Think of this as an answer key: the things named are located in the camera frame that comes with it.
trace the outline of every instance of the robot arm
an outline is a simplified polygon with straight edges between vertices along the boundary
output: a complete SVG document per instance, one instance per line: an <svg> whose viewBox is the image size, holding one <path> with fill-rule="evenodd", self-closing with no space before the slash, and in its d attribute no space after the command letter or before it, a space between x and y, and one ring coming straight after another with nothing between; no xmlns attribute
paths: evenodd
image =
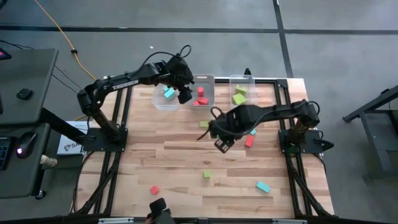
<svg viewBox="0 0 398 224"><path fill-rule="evenodd" d="M80 90L77 98L82 112L93 117L108 140L118 142L120 139L118 127L101 111L105 97L113 91L130 86L138 84L156 86L160 83L177 89L180 92L178 100L181 104L192 98L192 91L188 85L194 84L193 75L180 54L173 56L167 63L165 61L147 63L135 72L97 80L92 85L86 86L84 90Z"/></svg>
<svg viewBox="0 0 398 224"><path fill-rule="evenodd" d="M259 107L256 105L240 105L215 117L209 122L211 138L217 138L215 146L222 153L249 134L258 124L280 119L298 118L296 125L289 129L287 139L291 144L300 144L304 134L309 128L314 128L319 123L317 112L309 102L302 100L290 105L274 105Z"/></svg>

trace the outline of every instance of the wooden tabletop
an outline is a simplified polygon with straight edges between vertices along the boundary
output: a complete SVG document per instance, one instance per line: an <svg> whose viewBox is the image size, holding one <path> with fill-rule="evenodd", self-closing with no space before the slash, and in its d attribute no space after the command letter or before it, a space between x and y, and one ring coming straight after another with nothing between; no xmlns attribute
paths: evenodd
<svg viewBox="0 0 398 224"><path fill-rule="evenodd" d="M303 79L288 79L288 83L292 102L307 99ZM153 90L153 86L144 85L133 88L129 137L120 161L112 216L146 217L149 204L163 197L173 217L294 217L286 163L277 139L278 121L257 127L252 148L245 149L244 137L223 154L209 135L196 141L205 132L199 121L210 119L208 111L192 110L188 103L177 111L159 111L152 104ZM257 85L256 91L258 105L276 104L272 85ZM224 112L231 109L228 84L216 84L215 95L216 106ZM102 107L109 119L115 98L116 94L108 95ZM94 153L83 168L79 208L98 185L103 156L103 152ZM302 157L308 188L326 211L333 213L322 163L311 154ZM211 172L209 179L203 177L205 170ZM271 187L269 194L256 189L257 181ZM158 195L149 192L153 185L160 189ZM304 212L300 190L298 196Z"/></svg>

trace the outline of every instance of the yellow cable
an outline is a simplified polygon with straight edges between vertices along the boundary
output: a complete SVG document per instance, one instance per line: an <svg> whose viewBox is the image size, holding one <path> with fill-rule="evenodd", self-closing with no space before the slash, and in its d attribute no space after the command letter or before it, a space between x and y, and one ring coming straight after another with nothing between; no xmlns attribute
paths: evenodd
<svg viewBox="0 0 398 224"><path fill-rule="evenodd" d="M86 115L81 115L80 117L77 117L77 118L73 119L73 121L78 121L78 120L80 120L80 119L82 119L84 117L86 117Z"/></svg>
<svg viewBox="0 0 398 224"><path fill-rule="evenodd" d="M62 35L66 38L66 40L68 41L70 47L72 48L72 50L76 50L73 46L73 44L70 42L69 38L67 37L67 35L62 31L61 27L57 24L57 22L55 22L55 20L50 16L50 14L43 8L43 6L37 1L35 0L36 4L39 5L39 7L43 10L43 12L47 15L47 17L49 19L51 19L51 21L58 27L58 29L60 30L60 32L62 33ZM94 80L96 80L96 78L94 77L94 75L92 75L89 71L87 71L87 69L81 65L80 61L79 61L79 57L77 56L77 53L73 53L75 55L76 61L79 64L79 66Z"/></svg>

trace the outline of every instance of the plastic container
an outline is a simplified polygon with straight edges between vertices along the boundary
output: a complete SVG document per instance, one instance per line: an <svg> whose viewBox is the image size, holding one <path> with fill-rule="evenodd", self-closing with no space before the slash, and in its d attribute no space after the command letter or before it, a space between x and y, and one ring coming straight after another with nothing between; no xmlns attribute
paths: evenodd
<svg viewBox="0 0 398 224"><path fill-rule="evenodd" d="M175 96L171 100L168 100L164 96L164 87L165 85L159 84L154 88L154 95L152 97L152 103L158 110L164 111L174 111L178 109L178 91L174 92Z"/></svg>
<svg viewBox="0 0 398 224"><path fill-rule="evenodd" d="M214 105L214 76L213 75L194 75L193 81L195 84L190 85L192 91L192 99L190 105L195 110L209 110ZM193 103L198 99L197 88L203 87L205 93L203 97L209 99L208 105L194 105Z"/></svg>
<svg viewBox="0 0 398 224"><path fill-rule="evenodd" d="M231 75L229 78L229 100L231 101L231 108L236 105L233 101L233 96L236 94L236 86L246 89L246 102L244 104L257 104L257 93L254 77L252 75Z"/></svg>

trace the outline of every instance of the concrete floor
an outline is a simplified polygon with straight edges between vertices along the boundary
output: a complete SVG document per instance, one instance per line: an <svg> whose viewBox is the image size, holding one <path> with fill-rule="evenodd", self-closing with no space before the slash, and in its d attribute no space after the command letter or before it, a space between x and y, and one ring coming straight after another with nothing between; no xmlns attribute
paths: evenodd
<svg viewBox="0 0 398 224"><path fill-rule="evenodd" d="M272 0L40 2L62 26L277 28ZM397 1L279 0L279 4L285 29L398 29ZM9 1L0 11L0 25L10 24L52 26L33 1L24 0ZM194 73L229 76L250 67L256 77L286 77L278 34L69 32L67 35L79 50L81 62L97 77L134 70L152 52L177 52L185 44L193 48L187 61ZM0 31L0 39L34 48L57 48L60 51L57 65L70 78L80 86L92 82L74 61L59 32ZM336 215L397 223L398 183L363 182L362 175L371 169L369 163L375 163L375 159L360 121L346 124L341 119L384 89L398 84L397 36L286 35L286 39L294 77L305 79L310 99L322 107L318 128L324 130L325 139L335 143L325 153L325 163ZM12 49L4 44L0 47ZM64 80L57 71L54 74ZM75 94L56 80L51 81L45 106L63 119L81 115ZM391 108L398 108L398 102L392 102ZM76 176L76 169L47 172L44 181L47 198L0 200L0 220L67 214Z"/></svg>

